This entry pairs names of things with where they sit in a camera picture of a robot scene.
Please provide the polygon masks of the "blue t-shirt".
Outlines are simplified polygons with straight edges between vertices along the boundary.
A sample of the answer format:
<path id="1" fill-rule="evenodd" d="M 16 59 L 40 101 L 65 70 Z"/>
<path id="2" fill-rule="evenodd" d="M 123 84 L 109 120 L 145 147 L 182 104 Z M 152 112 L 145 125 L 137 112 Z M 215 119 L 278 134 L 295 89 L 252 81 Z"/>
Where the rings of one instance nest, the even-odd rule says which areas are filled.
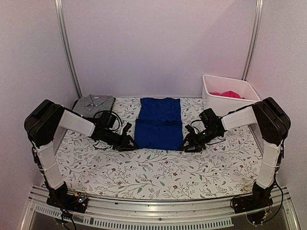
<path id="1" fill-rule="evenodd" d="M 134 139 L 140 149 L 176 150 L 183 142 L 180 99 L 141 98 Z"/>

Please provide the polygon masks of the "grey shirt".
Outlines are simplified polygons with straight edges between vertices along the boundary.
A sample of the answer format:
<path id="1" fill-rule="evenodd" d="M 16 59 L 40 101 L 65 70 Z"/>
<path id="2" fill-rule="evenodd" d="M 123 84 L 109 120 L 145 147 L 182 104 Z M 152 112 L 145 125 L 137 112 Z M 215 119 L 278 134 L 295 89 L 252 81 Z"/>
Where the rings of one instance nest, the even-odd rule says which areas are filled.
<path id="1" fill-rule="evenodd" d="M 93 118 L 100 111 L 111 111 L 115 100 L 113 96 L 89 94 L 80 98 L 72 110 L 83 117 Z"/>

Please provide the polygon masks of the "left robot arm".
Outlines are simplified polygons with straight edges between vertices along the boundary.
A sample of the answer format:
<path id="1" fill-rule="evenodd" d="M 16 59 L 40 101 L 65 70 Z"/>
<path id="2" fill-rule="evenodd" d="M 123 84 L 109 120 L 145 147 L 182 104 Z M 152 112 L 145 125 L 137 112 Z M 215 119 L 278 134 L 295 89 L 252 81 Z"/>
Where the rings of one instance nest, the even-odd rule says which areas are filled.
<path id="1" fill-rule="evenodd" d="M 113 129 L 118 120 L 121 133 Z M 53 195 L 52 199 L 61 208 L 71 204 L 66 183 L 55 159 L 53 140 L 59 127 L 77 132 L 95 141 L 110 145 L 113 150 L 132 151 L 138 149 L 137 143 L 128 134 L 131 123 L 122 124 L 119 116 L 112 110 L 102 110 L 92 118 L 84 117 L 60 104 L 45 99 L 25 120 L 24 129 L 32 144 L 32 155 L 45 185 Z"/>

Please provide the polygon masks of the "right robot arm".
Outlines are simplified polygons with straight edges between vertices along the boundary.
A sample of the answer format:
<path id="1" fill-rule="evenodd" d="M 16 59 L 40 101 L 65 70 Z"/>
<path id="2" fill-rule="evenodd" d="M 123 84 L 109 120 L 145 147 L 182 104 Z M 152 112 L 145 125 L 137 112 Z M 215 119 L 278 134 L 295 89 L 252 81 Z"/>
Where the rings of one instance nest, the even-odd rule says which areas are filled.
<path id="1" fill-rule="evenodd" d="M 226 131 L 252 124 L 259 126 L 264 150 L 260 173 L 253 185 L 252 195 L 248 199 L 248 205 L 252 209 L 258 209 L 266 202 L 276 183 L 275 174 L 284 156 L 284 141 L 291 127 L 289 116 L 273 98 L 268 97 L 224 116 L 218 116 L 213 109 L 208 108 L 200 113 L 199 117 L 205 129 L 197 132 L 191 125 L 186 125 L 188 134 L 180 150 L 201 152 L 206 149 L 206 144 L 217 137 L 223 137 Z"/>

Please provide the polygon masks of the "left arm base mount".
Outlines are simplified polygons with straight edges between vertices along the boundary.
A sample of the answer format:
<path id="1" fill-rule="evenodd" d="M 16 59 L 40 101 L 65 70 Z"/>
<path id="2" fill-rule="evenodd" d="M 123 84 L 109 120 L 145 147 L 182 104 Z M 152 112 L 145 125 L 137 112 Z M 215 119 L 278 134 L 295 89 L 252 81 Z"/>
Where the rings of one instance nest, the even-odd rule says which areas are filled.
<path id="1" fill-rule="evenodd" d="M 88 196 L 76 193 L 68 194 L 66 190 L 50 190 L 47 198 L 50 206 L 62 208 L 67 211 L 85 213 L 88 206 Z"/>

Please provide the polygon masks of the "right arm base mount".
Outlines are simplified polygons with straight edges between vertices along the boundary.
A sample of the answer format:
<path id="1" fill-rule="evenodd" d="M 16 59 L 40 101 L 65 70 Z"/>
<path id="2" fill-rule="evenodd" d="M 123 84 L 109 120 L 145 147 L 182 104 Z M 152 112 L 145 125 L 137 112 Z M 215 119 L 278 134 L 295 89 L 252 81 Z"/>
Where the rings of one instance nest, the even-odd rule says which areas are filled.
<path id="1" fill-rule="evenodd" d="M 254 226 L 262 225 L 272 212 L 273 200 L 271 196 L 264 199 L 255 198 L 253 195 L 234 196 L 230 207 L 236 214 L 245 213 L 248 222 Z"/>

